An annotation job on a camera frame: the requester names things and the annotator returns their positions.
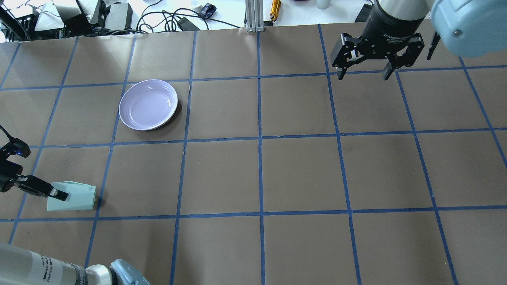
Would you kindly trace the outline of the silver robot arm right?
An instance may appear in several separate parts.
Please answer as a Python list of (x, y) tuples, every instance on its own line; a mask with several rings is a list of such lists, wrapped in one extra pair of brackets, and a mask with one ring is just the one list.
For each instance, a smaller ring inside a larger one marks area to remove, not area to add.
[(480, 57), (506, 48), (505, 0), (375, 0), (362, 34), (341, 34), (332, 50), (332, 67), (342, 80), (366, 60), (387, 60), (385, 80), (416, 63), (425, 43), (417, 32), (427, 15), (434, 29), (427, 60), (443, 43), (459, 57)]

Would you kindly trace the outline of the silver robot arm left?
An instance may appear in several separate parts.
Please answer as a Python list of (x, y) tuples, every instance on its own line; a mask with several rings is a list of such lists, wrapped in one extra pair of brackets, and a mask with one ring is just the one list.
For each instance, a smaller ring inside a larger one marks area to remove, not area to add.
[[(13, 186), (46, 198), (48, 206), (59, 210), (92, 209), (96, 188), (74, 181), (45, 182), (35, 176), (23, 176), (22, 166), (1, 162), (1, 191)], [(133, 265), (117, 259), (109, 266), (83, 267), (60, 261), (34, 251), (1, 243), (0, 277), (2, 285), (148, 285), (150, 282)]]

